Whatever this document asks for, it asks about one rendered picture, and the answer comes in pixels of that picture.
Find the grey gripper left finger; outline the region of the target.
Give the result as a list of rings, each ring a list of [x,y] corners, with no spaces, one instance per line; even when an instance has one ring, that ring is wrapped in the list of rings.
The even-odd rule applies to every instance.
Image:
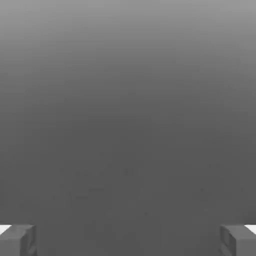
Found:
[[[36,225],[5,226],[0,231],[0,256],[38,256]]]

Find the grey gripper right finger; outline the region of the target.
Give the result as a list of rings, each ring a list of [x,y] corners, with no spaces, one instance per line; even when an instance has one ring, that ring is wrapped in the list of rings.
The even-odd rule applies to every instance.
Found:
[[[256,256],[256,224],[221,225],[220,256]]]

